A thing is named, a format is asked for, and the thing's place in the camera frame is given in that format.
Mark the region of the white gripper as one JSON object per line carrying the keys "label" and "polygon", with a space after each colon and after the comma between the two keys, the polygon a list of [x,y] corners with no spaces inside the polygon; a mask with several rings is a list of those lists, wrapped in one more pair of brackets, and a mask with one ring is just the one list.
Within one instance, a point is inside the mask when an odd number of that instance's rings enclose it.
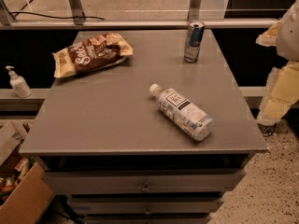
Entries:
{"label": "white gripper", "polygon": [[274,67],[266,82],[257,122],[272,126],[299,101],[299,0],[283,15],[280,22],[258,35],[258,45],[277,46],[279,56],[289,60],[281,69]]}

